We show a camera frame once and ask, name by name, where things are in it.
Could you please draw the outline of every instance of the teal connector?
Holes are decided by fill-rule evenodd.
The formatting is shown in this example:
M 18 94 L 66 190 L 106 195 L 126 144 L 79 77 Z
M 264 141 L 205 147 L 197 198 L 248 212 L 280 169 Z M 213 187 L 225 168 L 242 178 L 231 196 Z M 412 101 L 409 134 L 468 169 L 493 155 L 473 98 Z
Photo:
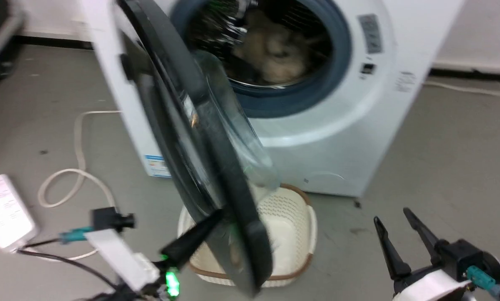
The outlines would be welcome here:
M 500 286 L 495 283 L 495 279 L 483 272 L 483 270 L 472 265 L 467 268 L 466 276 L 473 284 L 486 290 L 496 300 L 500 300 Z
M 84 234 L 87 232 L 92 232 L 94 229 L 92 227 L 79 227 L 77 229 L 72 229 L 70 232 L 63 232 L 59 234 L 59 238 L 62 244 L 68 244 L 69 242 L 81 242 L 86 240 Z

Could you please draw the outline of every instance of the baseboard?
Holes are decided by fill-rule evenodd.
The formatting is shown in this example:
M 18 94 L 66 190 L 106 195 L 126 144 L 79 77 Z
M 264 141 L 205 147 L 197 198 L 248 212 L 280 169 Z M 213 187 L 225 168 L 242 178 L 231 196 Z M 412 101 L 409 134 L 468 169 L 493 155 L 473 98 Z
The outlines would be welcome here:
M 500 82 L 500 74 L 481 72 L 475 69 L 470 69 L 469 71 L 460 71 L 432 68 L 430 69 L 429 76 Z
M 28 33 L 24 32 L 23 36 L 18 37 L 18 42 L 22 44 L 92 50 L 92 44 L 90 42 L 80 41 L 77 38 L 77 35 L 64 33 L 37 33 L 36 35 L 28 35 Z M 500 82 L 500 67 L 466 67 L 460 64 L 442 63 L 440 61 L 436 61 L 433 64 L 432 69 L 430 69 L 429 75 L 436 77 L 489 80 Z
M 92 50 L 92 44 L 90 42 L 70 40 L 64 38 L 43 38 L 40 36 L 17 36 L 17 42 L 20 44 L 29 44 L 29 45 Z

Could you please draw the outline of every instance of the electronic device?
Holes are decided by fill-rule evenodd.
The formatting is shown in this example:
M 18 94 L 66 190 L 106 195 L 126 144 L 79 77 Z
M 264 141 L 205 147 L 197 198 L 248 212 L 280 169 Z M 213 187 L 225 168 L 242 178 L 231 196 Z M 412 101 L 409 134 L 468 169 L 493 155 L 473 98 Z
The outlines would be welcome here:
M 185 40 L 184 51 L 205 50 L 223 61 L 282 182 L 308 192 L 361 196 L 464 0 L 156 2 Z M 147 173 L 166 177 L 164 154 L 120 61 L 119 14 L 111 3 L 82 1 L 97 59 Z M 237 29 L 231 21 L 249 3 L 307 38 L 325 36 L 311 49 L 320 58 L 315 70 L 285 84 L 237 78 L 246 72 L 230 70 L 230 64 L 240 64 L 227 59 L 220 41 L 236 42 L 229 35 Z
M 0 175 L 0 249 L 12 252 L 38 234 L 38 228 L 7 175 Z

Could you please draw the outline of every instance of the floor stain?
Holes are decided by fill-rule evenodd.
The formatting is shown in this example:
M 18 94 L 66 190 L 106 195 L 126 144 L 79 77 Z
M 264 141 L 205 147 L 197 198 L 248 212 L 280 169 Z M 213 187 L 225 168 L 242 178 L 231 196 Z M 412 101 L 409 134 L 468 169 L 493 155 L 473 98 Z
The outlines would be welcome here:
M 363 232 L 370 232 L 369 229 L 367 229 L 366 227 L 352 227 L 349 229 L 349 231 L 354 235 L 358 235 Z
M 337 244 L 337 242 L 335 240 L 333 240 L 328 233 L 326 233 L 326 231 L 324 232 L 324 238 L 326 238 L 327 240 L 330 240 L 330 242 L 332 242 L 332 244 L 334 244 L 334 246 L 336 246 L 336 249 L 341 248 L 340 245 Z

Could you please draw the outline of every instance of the white power strip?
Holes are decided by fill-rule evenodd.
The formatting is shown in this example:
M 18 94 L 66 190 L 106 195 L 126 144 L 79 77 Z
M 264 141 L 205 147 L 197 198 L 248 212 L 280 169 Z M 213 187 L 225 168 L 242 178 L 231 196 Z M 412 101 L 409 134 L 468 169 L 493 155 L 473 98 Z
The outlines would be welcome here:
M 38 234 L 38 227 L 7 175 L 0 175 L 0 249 L 13 252 Z

